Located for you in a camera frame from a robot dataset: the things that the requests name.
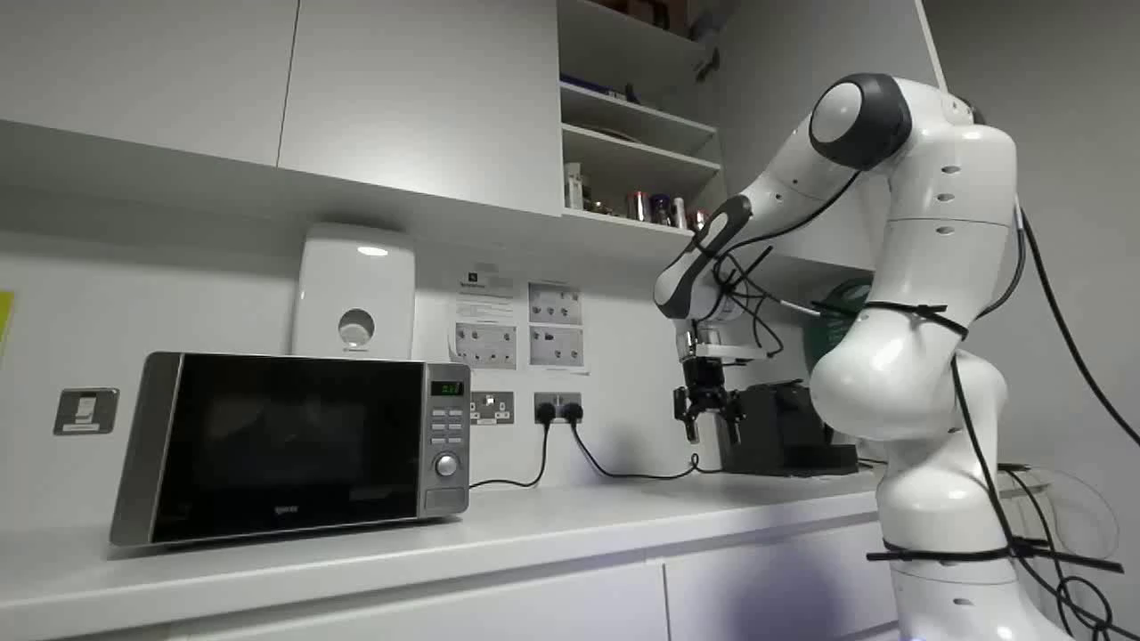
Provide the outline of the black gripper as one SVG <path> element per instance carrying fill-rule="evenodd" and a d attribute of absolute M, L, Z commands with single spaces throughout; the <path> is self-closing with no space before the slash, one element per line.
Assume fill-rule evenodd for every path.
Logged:
<path fill-rule="evenodd" d="M 718 361 L 693 355 L 683 365 L 683 390 L 672 390 L 672 422 L 683 424 L 689 443 L 697 443 L 693 416 L 706 410 L 718 410 L 730 447 L 741 450 L 741 416 L 743 416 L 741 393 L 728 393 Z"/>

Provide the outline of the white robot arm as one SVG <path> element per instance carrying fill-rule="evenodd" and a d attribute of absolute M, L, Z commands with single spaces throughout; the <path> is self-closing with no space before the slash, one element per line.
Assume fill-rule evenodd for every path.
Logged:
<path fill-rule="evenodd" d="M 883 561 L 905 641 L 1070 641 L 1014 574 L 995 466 L 1003 373 L 966 348 L 1000 290 L 1019 209 L 1008 132 L 950 92 L 880 73 L 824 88 L 779 154 L 655 278 L 672 322 L 712 322 L 734 260 L 888 179 L 888 233 L 864 307 L 808 371 L 824 424 L 876 443 Z"/>

